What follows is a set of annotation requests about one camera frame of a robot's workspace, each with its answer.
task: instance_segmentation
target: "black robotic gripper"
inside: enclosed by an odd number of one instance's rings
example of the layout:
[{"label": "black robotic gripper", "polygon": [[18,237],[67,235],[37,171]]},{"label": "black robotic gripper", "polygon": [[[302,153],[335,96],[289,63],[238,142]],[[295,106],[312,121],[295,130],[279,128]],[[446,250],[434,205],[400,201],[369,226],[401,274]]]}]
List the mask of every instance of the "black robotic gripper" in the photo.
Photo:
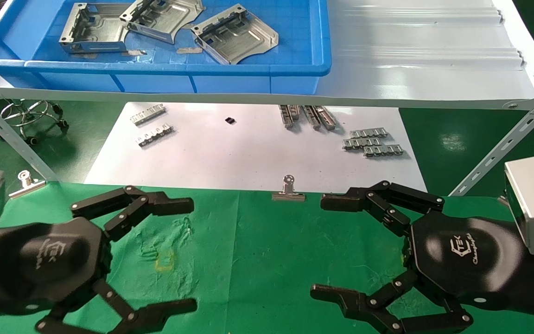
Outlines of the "black robotic gripper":
[{"label": "black robotic gripper", "polygon": [[[133,309],[106,283],[111,241],[117,241],[150,214],[190,213],[193,200],[170,199],[163,192],[134,186],[112,190],[70,206],[63,224],[33,223],[0,228],[0,315],[27,315],[50,309],[35,326],[41,334],[97,334],[63,323],[99,295],[120,323],[112,334],[146,334],[161,330],[171,315],[193,312],[194,299],[160,302]],[[101,230],[90,220],[121,210]]]}]

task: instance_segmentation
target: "green mat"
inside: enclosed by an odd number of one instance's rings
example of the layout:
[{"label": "green mat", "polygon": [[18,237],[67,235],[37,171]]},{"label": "green mat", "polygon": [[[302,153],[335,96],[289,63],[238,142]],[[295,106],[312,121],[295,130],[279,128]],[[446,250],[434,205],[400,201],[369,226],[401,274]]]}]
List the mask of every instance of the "green mat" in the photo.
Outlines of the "green mat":
[{"label": "green mat", "polygon": [[[70,203],[115,188],[50,184],[9,201],[0,227],[65,222]],[[344,319],[335,304],[309,296],[313,283],[371,293],[404,271],[402,239],[368,214],[322,211],[320,194],[298,203],[271,201],[268,192],[153,190],[192,197],[195,211],[149,217],[115,243],[108,281],[134,307],[197,298],[199,310],[170,318],[163,333],[375,333],[366,323]],[[447,198],[445,213],[511,219],[506,207],[482,197]],[[534,332],[532,315],[466,309],[475,318],[468,334]],[[443,312],[416,290],[390,310],[398,317]],[[45,314],[1,316],[0,334],[33,334]],[[99,297],[66,318],[99,332],[118,321]]]}]

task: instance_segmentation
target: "blue plastic tray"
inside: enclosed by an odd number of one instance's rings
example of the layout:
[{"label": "blue plastic tray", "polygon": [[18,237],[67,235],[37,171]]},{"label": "blue plastic tray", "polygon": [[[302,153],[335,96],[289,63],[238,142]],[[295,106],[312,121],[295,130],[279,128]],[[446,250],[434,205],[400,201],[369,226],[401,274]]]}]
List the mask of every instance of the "blue plastic tray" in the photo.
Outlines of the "blue plastic tray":
[{"label": "blue plastic tray", "polygon": [[[271,26],[279,45],[237,65],[221,65],[207,53],[177,54],[197,47],[182,29],[174,45],[129,32],[135,57],[99,53],[95,59],[69,55],[59,36],[77,0],[8,0],[0,15],[0,75],[15,87],[126,91],[133,93],[314,94],[331,69],[326,0],[203,0],[194,23],[236,3]],[[89,4],[125,0],[91,0]]]}]

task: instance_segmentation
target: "metal clip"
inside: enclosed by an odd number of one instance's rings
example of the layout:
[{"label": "metal clip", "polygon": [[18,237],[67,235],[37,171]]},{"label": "metal clip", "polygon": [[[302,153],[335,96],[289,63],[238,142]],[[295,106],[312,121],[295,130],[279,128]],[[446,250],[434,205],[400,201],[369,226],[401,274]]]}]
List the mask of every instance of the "metal clip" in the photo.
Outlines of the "metal clip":
[{"label": "metal clip", "polygon": [[9,198],[11,199],[17,199],[22,195],[31,193],[36,189],[46,186],[46,180],[39,181],[37,179],[32,179],[32,177],[30,177],[30,172],[28,171],[21,171],[18,174],[18,180],[22,182],[22,188],[17,192],[9,194]]},{"label": "metal clip", "polygon": [[292,175],[286,175],[284,176],[284,190],[280,193],[272,193],[271,200],[303,202],[306,200],[306,196],[294,192],[294,177]]}]

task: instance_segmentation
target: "metal bracket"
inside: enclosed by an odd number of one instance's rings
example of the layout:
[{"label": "metal bracket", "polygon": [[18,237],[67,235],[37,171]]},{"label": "metal bracket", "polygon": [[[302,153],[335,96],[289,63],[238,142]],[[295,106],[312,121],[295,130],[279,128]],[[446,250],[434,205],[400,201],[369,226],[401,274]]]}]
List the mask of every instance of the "metal bracket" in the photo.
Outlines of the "metal bracket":
[{"label": "metal bracket", "polygon": [[312,125],[312,128],[315,130],[320,129],[320,118],[318,118],[318,114],[314,109],[314,106],[304,106],[303,109],[305,111],[306,118],[308,118],[308,121]]},{"label": "metal bracket", "polygon": [[284,123],[284,127],[286,127],[286,129],[293,127],[294,120],[298,119],[298,118],[294,118],[289,107],[290,106],[288,106],[287,104],[280,104],[281,121]]},{"label": "metal bracket", "polygon": [[401,145],[382,145],[382,146],[370,146],[364,147],[364,156],[366,158],[373,158],[377,156],[398,156],[403,155],[403,148]]},{"label": "metal bracket", "polygon": [[131,120],[131,122],[133,122],[135,125],[141,125],[152,118],[163,114],[164,112],[166,112],[166,108],[164,107],[164,104],[161,103],[151,108],[147,108],[144,111],[138,112],[136,115],[131,116],[129,120]]},{"label": "metal bracket", "polygon": [[18,174],[18,180],[22,182],[22,188],[17,192],[9,194],[9,198],[11,199],[17,199],[22,195],[26,195],[46,186],[46,180],[39,181],[38,179],[32,179],[32,177],[30,177],[30,172],[28,171],[21,171]]},{"label": "metal bracket", "polygon": [[303,202],[306,200],[306,196],[294,192],[294,177],[292,175],[286,175],[284,176],[284,190],[280,193],[272,193],[271,200]]},{"label": "metal bracket", "polygon": [[137,137],[135,142],[137,142],[139,146],[143,147],[157,139],[160,139],[161,137],[164,137],[165,135],[171,132],[172,126],[168,125],[168,123],[164,123],[161,127],[157,127],[152,131],[145,133],[143,137]]},{"label": "metal bracket", "polygon": [[59,43],[67,53],[125,52],[127,4],[74,4]]},{"label": "metal bracket", "polygon": [[384,128],[362,129],[350,131],[350,136],[352,138],[386,138],[388,136],[388,132],[386,132]]},{"label": "metal bracket", "polygon": [[202,11],[201,0],[136,0],[121,13],[121,20],[132,32],[174,44],[178,30]]},{"label": "metal bracket", "polygon": [[265,53],[280,42],[275,30],[240,4],[191,28],[195,42],[218,63],[237,64],[250,55]]},{"label": "metal bracket", "polygon": [[313,106],[314,110],[320,117],[320,121],[324,125],[324,128],[328,131],[335,130],[335,127],[337,126],[337,122],[335,122],[335,118],[329,114],[329,111],[324,106]]},{"label": "metal bracket", "polygon": [[379,146],[382,145],[378,138],[352,138],[343,139],[344,150],[359,150],[366,146]]}]

